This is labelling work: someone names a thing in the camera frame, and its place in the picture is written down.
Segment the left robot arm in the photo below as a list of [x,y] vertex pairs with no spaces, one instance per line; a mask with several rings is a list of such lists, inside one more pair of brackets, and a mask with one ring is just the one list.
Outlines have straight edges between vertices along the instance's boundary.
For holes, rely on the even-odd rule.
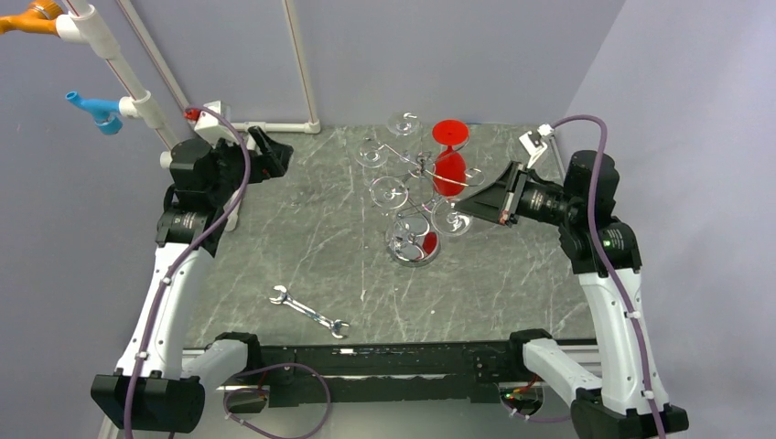
[[91,386],[94,402],[127,438],[140,431],[189,434],[207,397],[225,381],[249,384],[262,374],[260,342],[250,333],[223,333],[190,363],[183,360],[192,306],[232,212],[229,201],[251,184],[283,177],[294,153],[260,128],[248,134],[246,148],[192,138],[169,153],[173,182],[156,225],[141,315],[114,370],[96,375]]

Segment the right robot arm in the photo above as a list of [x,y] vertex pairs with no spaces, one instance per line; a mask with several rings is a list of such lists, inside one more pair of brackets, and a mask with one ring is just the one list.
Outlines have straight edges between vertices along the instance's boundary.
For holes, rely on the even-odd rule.
[[548,332],[511,335],[504,367],[517,380],[542,379],[569,407],[580,438],[662,438],[689,427],[653,361],[641,301],[641,254],[633,229],[614,216],[620,182],[614,160],[582,150],[562,184],[513,162],[489,186],[458,201],[458,212],[511,226],[521,219],[557,227],[559,241],[587,299],[600,355],[594,374]]

